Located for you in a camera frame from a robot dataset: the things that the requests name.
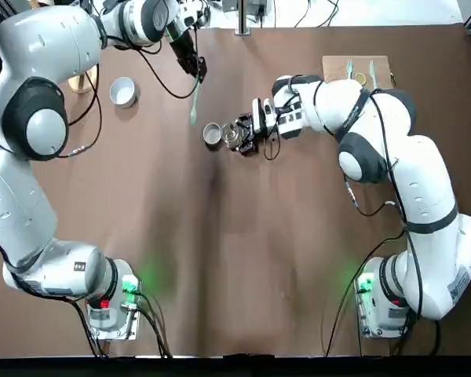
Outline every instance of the cutting board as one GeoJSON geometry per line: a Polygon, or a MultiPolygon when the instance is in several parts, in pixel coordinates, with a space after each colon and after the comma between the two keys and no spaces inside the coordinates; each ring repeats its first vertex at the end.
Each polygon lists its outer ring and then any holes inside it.
{"type": "Polygon", "coordinates": [[[370,76],[370,61],[374,61],[375,77],[379,88],[391,89],[391,69],[389,68],[389,59],[387,57],[376,56],[345,56],[345,57],[323,57],[323,74],[326,82],[339,79],[347,79],[347,63],[352,61],[352,78],[357,72],[363,73],[367,78],[364,88],[372,91],[374,88],[373,80],[370,76]]]}

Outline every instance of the green indicator light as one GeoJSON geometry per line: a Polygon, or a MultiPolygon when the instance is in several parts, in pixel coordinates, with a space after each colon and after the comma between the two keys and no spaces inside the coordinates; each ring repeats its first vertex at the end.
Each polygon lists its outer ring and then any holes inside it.
{"type": "Polygon", "coordinates": [[[137,302],[137,294],[140,293],[140,282],[134,275],[124,275],[122,277],[122,292],[124,294],[124,302],[135,304],[137,302]]]}
{"type": "Polygon", "coordinates": [[[358,284],[360,285],[361,289],[366,289],[367,291],[371,291],[371,283],[374,280],[373,273],[362,273],[358,279],[358,284]]]}

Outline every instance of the metal pole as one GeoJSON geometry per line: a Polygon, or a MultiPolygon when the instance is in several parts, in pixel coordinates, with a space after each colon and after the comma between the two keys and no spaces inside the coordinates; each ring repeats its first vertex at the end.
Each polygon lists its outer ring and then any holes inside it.
{"type": "Polygon", "coordinates": [[[249,35],[250,29],[246,25],[246,1],[247,0],[238,0],[237,6],[239,9],[239,19],[237,20],[237,28],[235,30],[235,35],[249,35]]]}

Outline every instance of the tabletop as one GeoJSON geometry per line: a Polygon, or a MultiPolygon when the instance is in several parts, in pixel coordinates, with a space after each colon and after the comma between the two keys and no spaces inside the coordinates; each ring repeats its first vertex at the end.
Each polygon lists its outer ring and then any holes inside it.
{"type": "MultiPolygon", "coordinates": [[[[323,354],[346,284],[377,243],[399,234],[397,213],[357,214],[327,135],[283,141],[269,162],[261,154],[208,152],[202,128],[248,112],[253,98],[271,95],[279,75],[321,74],[325,55],[388,56],[396,86],[417,104],[412,133],[436,142],[459,210],[471,215],[471,37],[460,24],[264,29],[248,38],[211,29],[199,32],[199,53],[208,73],[194,126],[192,99],[167,94],[137,53],[102,53],[100,140],[75,158],[34,163],[58,214],[57,238],[96,244],[130,262],[145,293],[162,303],[175,354],[323,354]],[[127,110],[108,96],[123,75],[141,92],[127,110]]],[[[150,61],[175,93],[192,88],[167,44],[150,61]]],[[[73,119],[91,94],[65,94],[73,119]]],[[[97,120],[95,106],[70,129],[68,148],[90,141],[97,120]]],[[[352,187],[367,211],[393,197],[388,184],[352,187]]],[[[404,241],[389,243],[379,254],[404,248],[404,241]]],[[[421,321],[407,352],[426,354],[433,337],[421,321]]],[[[442,321],[442,338],[441,353],[471,354],[471,284],[442,321]]],[[[136,342],[113,342],[110,350],[157,354],[144,325],[136,342]]],[[[331,353],[358,352],[350,295],[331,353]]],[[[387,354],[388,343],[363,341],[363,352],[387,354]]],[[[88,353],[75,311],[7,288],[0,258],[0,357],[88,353]]]]}

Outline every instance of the white floor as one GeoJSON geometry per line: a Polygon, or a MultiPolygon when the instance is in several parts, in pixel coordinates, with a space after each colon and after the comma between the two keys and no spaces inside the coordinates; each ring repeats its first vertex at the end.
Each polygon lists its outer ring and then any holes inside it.
{"type": "MultiPolygon", "coordinates": [[[[274,27],[273,1],[276,2],[277,27],[293,27],[307,9],[307,0],[267,1],[268,14],[264,18],[263,27],[274,27]]],[[[339,12],[332,20],[331,26],[428,25],[462,22],[457,0],[338,0],[338,8],[339,12]]],[[[329,17],[332,10],[333,6],[327,0],[312,0],[307,16],[298,26],[317,26],[329,17]]],[[[223,13],[212,8],[210,27],[235,28],[236,25],[237,12],[223,13]]],[[[248,26],[260,27],[260,23],[248,20],[248,26]]]]}

